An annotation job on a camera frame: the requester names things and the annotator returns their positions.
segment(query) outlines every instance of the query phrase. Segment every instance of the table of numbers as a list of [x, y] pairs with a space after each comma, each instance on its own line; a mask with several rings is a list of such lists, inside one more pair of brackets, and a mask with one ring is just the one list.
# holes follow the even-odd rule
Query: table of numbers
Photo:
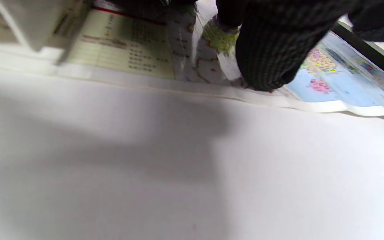
[[174, 78], [165, 24], [96, 9], [90, 12], [67, 61]]

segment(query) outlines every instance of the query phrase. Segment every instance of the white surface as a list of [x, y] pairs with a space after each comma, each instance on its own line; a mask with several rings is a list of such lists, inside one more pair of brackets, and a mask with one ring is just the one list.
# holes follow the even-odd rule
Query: white surface
[[258, 92], [253, 90], [244, 90], [243, 88], [233, 88], [207, 83], [190, 83], [186, 81], [172, 81], [171, 79], [162, 79], [152, 76], [138, 75], [112, 70], [104, 67], [90, 67], [79, 64], [63, 64], [57, 69], [59, 76], [68, 78], [87, 79], [99, 81], [114, 85], [127, 86], [130, 88], [152, 89], [155, 91], [168, 91], [184, 94], [193, 94], [206, 97], [218, 97], [225, 99], [235, 99], [256, 105], [265, 105], [271, 107], [294, 108], [308, 112], [340, 112], [350, 111], [366, 117], [384, 116], [384, 107], [357, 107], [347, 104], [341, 100], [328, 102], [305, 102], [297, 98], [291, 98], [290, 95], [281, 93], [287, 91], [286, 87], [277, 89], [274, 94]]
[[384, 240], [384, 119], [0, 72], [0, 240]]

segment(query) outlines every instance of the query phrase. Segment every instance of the printed page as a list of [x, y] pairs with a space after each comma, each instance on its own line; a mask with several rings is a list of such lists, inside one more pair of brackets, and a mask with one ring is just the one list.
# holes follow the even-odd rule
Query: printed page
[[17, 40], [39, 51], [69, 0], [0, 0], [0, 12]]
[[67, 62], [174, 78], [165, 23], [92, 10]]
[[[268, 93], [253, 90], [242, 78], [235, 58], [239, 30], [219, 24], [214, 1], [154, 9], [152, 15], [146, 9], [132, 14], [105, 0], [95, 4], [62, 76], [304, 111], [384, 116], [384, 72], [334, 33], [309, 53], [294, 81]], [[164, 23], [144, 20], [155, 14]]]
[[72, 42], [89, 8], [89, 0], [69, 0], [58, 21], [54, 23], [52, 36], [39, 52], [23, 46], [0, 14], [0, 68], [54, 74], [56, 72], [54, 64]]

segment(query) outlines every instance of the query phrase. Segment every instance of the gloved hand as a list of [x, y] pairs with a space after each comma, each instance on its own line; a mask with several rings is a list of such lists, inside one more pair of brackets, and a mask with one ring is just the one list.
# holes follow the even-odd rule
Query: gloved hand
[[384, 0], [216, 0], [219, 19], [242, 24], [236, 59], [245, 81], [259, 91], [291, 82], [308, 52], [347, 13], [354, 32], [384, 41]]

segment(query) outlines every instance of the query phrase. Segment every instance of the white object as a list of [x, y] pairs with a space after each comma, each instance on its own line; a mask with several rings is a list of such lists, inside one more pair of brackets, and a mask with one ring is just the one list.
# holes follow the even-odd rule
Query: white object
[[[77, 23], [80, 26], [82, 17], [85, 18], [88, 14], [89, 3], [90, 1], [68, 1], [64, 6], [64, 12], [58, 18], [59, 21], [54, 23], [53, 32], [58, 32], [60, 23], [66, 22], [64, 21], [66, 16], [66, 18], [72, 16], [78, 18]], [[71, 54], [66, 58], [66, 63], [61, 66], [57, 66], [55, 63], [64, 56], [64, 47], [69, 44], [69, 37], [65, 37], [64, 34], [62, 36], [53, 34], [41, 51], [34, 52], [26, 49], [11, 31], [0, 28], [0, 68], [93, 80], [133, 88], [223, 97], [304, 111], [350, 111], [363, 116], [384, 115], [384, 108], [377, 105], [357, 107], [341, 100], [305, 102], [288, 87], [283, 87], [270, 94], [244, 89], [240, 84], [231, 84], [229, 80], [239, 76], [238, 68], [234, 68], [234, 66], [236, 67], [235, 59], [218, 57], [216, 49], [210, 47], [210, 40], [205, 40], [202, 36], [204, 26], [211, 27], [214, 24], [211, 18], [217, 13], [215, 2], [201, 0], [197, 3], [197, 7], [196, 16], [171, 11], [170, 19], [178, 18], [181, 21], [169, 22], [167, 26], [165, 23], [127, 18], [108, 11], [108, 9], [106, 11], [95, 9], [88, 15], [79, 37], [72, 45]], [[6, 24], [4, 19], [0, 21], [0, 24]], [[146, 28], [146, 32], [152, 32], [153, 41], [159, 41], [161, 45], [152, 43], [139, 46], [137, 39], [133, 39], [133, 36], [137, 35], [137, 32], [133, 34], [133, 26], [136, 29]], [[165, 38], [166, 27], [169, 33], [168, 39]], [[172, 49], [167, 47], [168, 43], [171, 44]], [[177, 55], [173, 56], [171, 60], [171, 55], [174, 55], [173, 49]], [[139, 61], [142, 61], [141, 64], [145, 64], [145, 67], [142, 65], [136, 69], [137, 66], [134, 64], [138, 64]], [[173, 78], [173, 69], [176, 73], [174, 74], [176, 81], [169, 80]], [[228, 75], [231, 77], [225, 76], [226, 69], [230, 70]]]
[[0, 240], [384, 240], [384, 119], [0, 71]]

